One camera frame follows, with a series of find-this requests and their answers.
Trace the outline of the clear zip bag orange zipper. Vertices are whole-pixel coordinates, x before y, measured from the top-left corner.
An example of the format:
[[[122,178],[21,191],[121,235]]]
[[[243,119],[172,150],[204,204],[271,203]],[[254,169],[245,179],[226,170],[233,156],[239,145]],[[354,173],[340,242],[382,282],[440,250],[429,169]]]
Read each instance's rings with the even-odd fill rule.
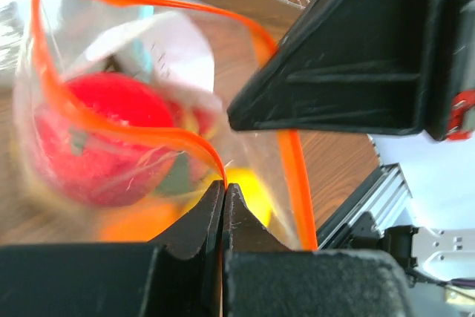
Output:
[[[75,241],[146,241],[222,180],[283,244],[317,248],[298,132],[239,134],[226,115],[278,48],[264,27],[190,0],[19,4],[13,156]]]

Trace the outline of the orange fruit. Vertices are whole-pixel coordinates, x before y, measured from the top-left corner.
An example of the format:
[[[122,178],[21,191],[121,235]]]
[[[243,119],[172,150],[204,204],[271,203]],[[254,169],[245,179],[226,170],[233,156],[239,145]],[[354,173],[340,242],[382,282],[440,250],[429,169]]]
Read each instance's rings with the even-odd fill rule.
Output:
[[[102,242],[145,242],[155,238],[178,218],[172,203],[145,202],[104,212],[96,231]]]

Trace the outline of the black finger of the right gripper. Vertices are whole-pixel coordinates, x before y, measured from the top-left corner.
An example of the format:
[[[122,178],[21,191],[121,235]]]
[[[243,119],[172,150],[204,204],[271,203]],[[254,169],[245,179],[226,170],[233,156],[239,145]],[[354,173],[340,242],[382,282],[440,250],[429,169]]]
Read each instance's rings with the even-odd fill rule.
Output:
[[[236,131],[426,125],[443,0],[312,0],[228,107]]]

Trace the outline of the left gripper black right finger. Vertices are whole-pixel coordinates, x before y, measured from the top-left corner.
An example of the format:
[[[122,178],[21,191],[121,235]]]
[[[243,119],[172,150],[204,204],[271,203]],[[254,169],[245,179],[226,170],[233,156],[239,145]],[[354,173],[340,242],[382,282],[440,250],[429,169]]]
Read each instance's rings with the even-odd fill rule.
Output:
[[[288,250],[229,185],[223,213],[225,316],[413,316],[402,269],[385,252]]]

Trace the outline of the red apple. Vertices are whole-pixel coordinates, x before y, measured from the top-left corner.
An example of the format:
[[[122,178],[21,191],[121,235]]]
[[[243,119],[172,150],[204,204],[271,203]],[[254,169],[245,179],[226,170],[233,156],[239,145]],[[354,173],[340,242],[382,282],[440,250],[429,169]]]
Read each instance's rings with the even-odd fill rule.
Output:
[[[166,101],[151,87],[122,73],[92,73],[67,82],[92,111],[123,126],[174,127]],[[166,147],[134,145],[75,129],[48,105],[36,109],[35,167],[55,189],[96,206],[129,206],[144,197],[169,171]]]

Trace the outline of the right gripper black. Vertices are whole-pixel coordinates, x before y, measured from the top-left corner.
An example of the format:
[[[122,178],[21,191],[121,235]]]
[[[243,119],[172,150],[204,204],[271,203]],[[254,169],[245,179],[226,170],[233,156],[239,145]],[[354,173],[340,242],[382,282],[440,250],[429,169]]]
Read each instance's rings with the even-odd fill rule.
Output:
[[[450,81],[451,112],[446,139],[468,140],[474,133],[474,0],[453,0],[454,45]]]

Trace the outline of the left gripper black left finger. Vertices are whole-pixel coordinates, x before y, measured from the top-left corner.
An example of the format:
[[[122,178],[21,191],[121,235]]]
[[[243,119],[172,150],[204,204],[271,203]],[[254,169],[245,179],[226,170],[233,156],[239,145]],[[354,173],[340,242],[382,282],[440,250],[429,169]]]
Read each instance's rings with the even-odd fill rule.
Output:
[[[218,316],[225,188],[145,243],[1,248],[3,316]]]

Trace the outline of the yellow mango fruit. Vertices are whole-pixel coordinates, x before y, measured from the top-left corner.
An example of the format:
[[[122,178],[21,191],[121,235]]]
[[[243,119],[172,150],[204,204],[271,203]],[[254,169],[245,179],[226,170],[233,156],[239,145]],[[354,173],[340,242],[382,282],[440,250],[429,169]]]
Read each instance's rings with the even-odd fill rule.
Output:
[[[263,181],[251,169],[230,168],[226,170],[230,183],[239,185],[245,203],[250,212],[265,226],[268,227],[274,212],[271,194]],[[196,188],[195,196],[183,208],[187,213],[201,199],[204,192],[215,180],[220,178],[216,174],[208,175]]]

